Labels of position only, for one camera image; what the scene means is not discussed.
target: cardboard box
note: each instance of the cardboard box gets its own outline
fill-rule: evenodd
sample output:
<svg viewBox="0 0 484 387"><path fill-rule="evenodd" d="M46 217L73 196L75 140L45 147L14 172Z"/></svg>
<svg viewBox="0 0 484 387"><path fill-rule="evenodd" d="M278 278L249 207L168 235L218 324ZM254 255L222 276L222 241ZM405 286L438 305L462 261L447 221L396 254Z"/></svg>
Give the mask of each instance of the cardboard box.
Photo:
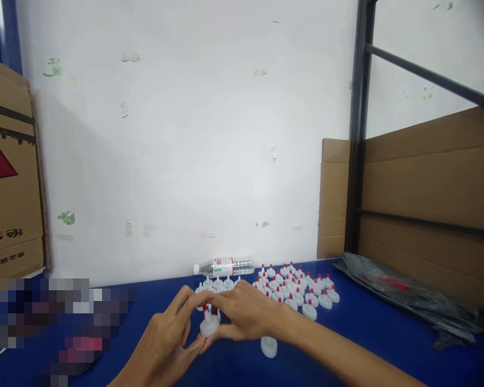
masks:
<svg viewBox="0 0 484 387"><path fill-rule="evenodd" d="M44 265L37 139L27 81L0 64L0 278Z"/></svg>
<svg viewBox="0 0 484 387"><path fill-rule="evenodd" d="M323 139L318 259L337 257L344 251L349 162L348 140Z"/></svg>

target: plastic bottle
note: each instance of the plastic bottle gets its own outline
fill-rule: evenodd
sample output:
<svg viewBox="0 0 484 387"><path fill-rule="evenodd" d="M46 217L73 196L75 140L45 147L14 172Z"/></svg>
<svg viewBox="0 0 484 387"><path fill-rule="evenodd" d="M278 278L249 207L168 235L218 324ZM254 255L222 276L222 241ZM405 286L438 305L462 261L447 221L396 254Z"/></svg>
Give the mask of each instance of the plastic bottle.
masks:
<svg viewBox="0 0 484 387"><path fill-rule="evenodd" d="M311 320L317 320L317 311L312 305L312 300L308 300L308 304L304 304L301 308L301 311L305 316L307 316Z"/></svg>
<svg viewBox="0 0 484 387"><path fill-rule="evenodd" d="M328 297L328 289L324 290L324 293L319 297L319 305L325 309L332 309L332 300Z"/></svg>
<svg viewBox="0 0 484 387"><path fill-rule="evenodd" d="M310 284L310 290L314 290L314 294L316 296L319 296L321 292L324 290L324 282L320 282L317 280L317 278L314 280L313 284Z"/></svg>
<svg viewBox="0 0 484 387"><path fill-rule="evenodd" d="M330 278L330 273L326 273L326 278L323 278L323 282L324 282L324 287L327 288L327 289L331 289L332 288L332 285L333 285L333 282Z"/></svg>
<svg viewBox="0 0 484 387"><path fill-rule="evenodd" d="M278 287L273 293L273 300L278 301L279 299L283 299L283 294L280 291L280 287Z"/></svg>
<svg viewBox="0 0 484 387"><path fill-rule="evenodd" d="M217 290L218 288L220 288L223 285L224 285L224 282L222 282L222 280L219 279L219 276L217 276L217 279L213 282L213 288L215 290Z"/></svg>
<svg viewBox="0 0 484 387"><path fill-rule="evenodd" d="M202 264L194 265L194 275L202 274L210 277L225 277L227 275L237 276L253 273L254 262L249 258L216 258Z"/></svg>
<svg viewBox="0 0 484 387"><path fill-rule="evenodd" d="M208 307L206 305L203 305L203 311L204 311L204 320L199 326L199 329L203 337L207 338L209 336L212 336L219 328L219 320L218 318L212 318L210 312L208 311Z"/></svg>
<svg viewBox="0 0 484 387"><path fill-rule="evenodd" d="M296 269L294 268L292 261L290 262L290 266L287 268L287 270L292 270L292 275L296 274Z"/></svg>
<svg viewBox="0 0 484 387"><path fill-rule="evenodd" d="M305 292L305 289L307 288L307 282L305 281L304 278L300 278L297 280L297 285L303 289L303 292Z"/></svg>
<svg viewBox="0 0 484 387"><path fill-rule="evenodd" d="M283 267L280 269L280 274L282 277L286 277L287 274L289 274L289 271L287 270L287 264L284 263Z"/></svg>
<svg viewBox="0 0 484 387"><path fill-rule="evenodd" d="M259 277L263 277L264 273L265 273L265 266L264 266L264 264L262 263L262 269L261 269L261 270L258 272L258 276L259 276Z"/></svg>
<svg viewBox="0 0 484 387"><path fill-rule="evenodd" d="M303 304L305 303L305 299L301 295L299 288L296 288L296 292L293 294L293 296L297 306L303 306Z"/></svg>
<svg viewBox="0 0 484 387"><path fill-rule="evenodd" d="M228 290L231 290L233 289L235 286L233 280L230 279L230 277L228 276L227 279L224 280L224 287Z"/></svg>
<svg viewBox="0 0 484 387"><path fill-rule="evenodd" d="M294 275L296 276L296 278L299 280L301 278L301 275L304 274L303 271L301 270L301 266L299 268L299 270L296 270L296 273L294 273Z"/></svg>
<svg viewBox="0 0 484 387"><path fill-rule="evenodd" d="M213 288L213 281L210 279L210 277L205 276L206 281L203 282L203 286L206 290Z"/></svg>
<svg viewBox="0 0 484 387"><path fill-rule="evenodd" d="M335 291L335 285L332 285L331 289L328 289L328 297L332 300L334 303L338 303L340 301L340 295Z"/></svg>
<svg viewBox="0 0 484 387"><path fill-rule="evenodd" d="M305 281L307 282L307 285L310 285L314 280L310 278L310 272L307 271L307 277L305 278Z"/></svg>
<svg viewBox="0 0 484 387"><path fill-rule="evenodd" d="M267 279L267 274L264 272L264 274L262 275L262 277L259 277L258 278L258 281L263 285L265 286L266 283L269 282L269 280Z"/></svg>
<svg viewBox="0 0 484 387"><path fill-rule="evenodd" d="M292 293L289 294L289 298L285 300L285 303L297 312L297 304L294 301Z"/></svg>
<svg viewBox="0 0 484 387"><path fill-rule="evenodd" d="M280 283L276 280L276 276L273 277L273 280L269 282L269 287L273 291L273 293L276 291L276 288L280 286Z"/></svg>
<svg viewBox="0 0 484 387"><path fill-rule="evenodd" d="M305 304L310 304L313 307L318 307L319 306L319 300L314 295L314 290L313 289L310 289L310 293L305 294Z"/></svg>
<svg viewBox="0 0 484 387"><path fill-rule="evenodd" d="M266 357L274 359L278 353L278 342L269 336L264 336L260 340L260 348Z"/></svg>
<svg viewBox="0 0 484 387"><path fill-rule="evenodd" d="M273 296L273 291L269 288L262 288L262 293L269 298Z"/></svg>
<svg viewBox="0 0 484 387"><path fill-rule="evenodd" d="M267 277L273 278L276 275L276 271L273 269L273 265L267 269Z"/></svg>

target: bottle cap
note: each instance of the bottle cap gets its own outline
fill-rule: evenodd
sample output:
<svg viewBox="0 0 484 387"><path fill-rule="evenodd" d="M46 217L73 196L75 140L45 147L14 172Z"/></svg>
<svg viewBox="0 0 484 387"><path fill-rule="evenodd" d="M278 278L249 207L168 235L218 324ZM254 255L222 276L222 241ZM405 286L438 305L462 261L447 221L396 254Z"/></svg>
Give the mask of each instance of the bottle cap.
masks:
<svg viewBox="0 0 484 387"><path fill-rule="evenodd" d="M266 357L274 359L278 353L278 342L269 336L264 336L260 340L260 348Z"/></svg>

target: wall stain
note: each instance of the wall stain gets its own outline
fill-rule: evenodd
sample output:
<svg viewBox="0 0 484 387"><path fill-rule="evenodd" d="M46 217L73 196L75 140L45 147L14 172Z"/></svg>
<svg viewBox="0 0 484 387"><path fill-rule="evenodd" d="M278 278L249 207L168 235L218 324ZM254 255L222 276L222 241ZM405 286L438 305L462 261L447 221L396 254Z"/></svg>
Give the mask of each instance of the wall stain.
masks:
<svg viewBox="0 0 484 387"><path fill-rule="evenodd" d="M262 228L267 227L268 225L269 225L269 222L268 222L267 220L264 220L264 221L262 222L262 224L260 224L260 223L258 223L258 222L257 222L257 224L255 225L255 227L256 227L256 228L260 228L260 229L262 229Z"/></svg>
<svg viewBox="0 0 484 387"><path fill-rule="evenodd" d="M58 216L58 219L61 219L64 224L71 226L75 223L75 213L72 212L70 214L70 211L61 212L61 215Z"/></svg>
<svg viewBox="0 0 484 387"><path fill-rule="evenodd" d="M73 242L75 240L73 235L64 235L64 234L56 234L55 239L59 241L69 241L69 242Z"/></svg>
<svg viewBox="0 0 484 387"><path fill-rule="evenodd" d="M43 73L46 77L61 76L63 74L63 69L61 67L61 60L58 58L50 58L48 60L48 65L52 66L52 73Z"/></svg>

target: blue tabletop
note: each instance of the blue tabletop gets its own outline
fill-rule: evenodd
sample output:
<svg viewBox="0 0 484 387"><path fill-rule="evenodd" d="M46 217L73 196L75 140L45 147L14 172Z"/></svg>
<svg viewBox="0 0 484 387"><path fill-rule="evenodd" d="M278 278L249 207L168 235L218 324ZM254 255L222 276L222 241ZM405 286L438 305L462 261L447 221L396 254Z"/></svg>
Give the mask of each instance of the blue tabletop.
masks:
<svg viewBox="0 0 484 387"><path fill-rule="evenodd" d="M329 272L340 294L340 303L334 304L333 309L317 308L318 323L429 386L484 386L484 337L477 336L474 346L454 346L439 352L432 347L438 336L435 331L354 283L333 267L333 262L320 260L301 264L303 271L310 271L312 275L322 273L325 276ZM248 282L256 278L257 273L243 276ZM183 285L195 289L202 280L203 277L194 276L111 286L136 289L136 302L118 338L113 340L111 350L72 385L105 386L111 382L128 361L151 316L164 311ZM203 318L202 312L192 315L188 344L198 335ZM40 343L34 349L8 349L0 356L0 386L32 385L32 376L39 374L41 369L43 340ZM259 380L263 383L274 381L282 386L310 386L320 382L340 385L323 367L285 343L278 343L276 358L266 358L259 340L214 343L195 360L177 385L206 386L216 382L247 386Z"/></svg>

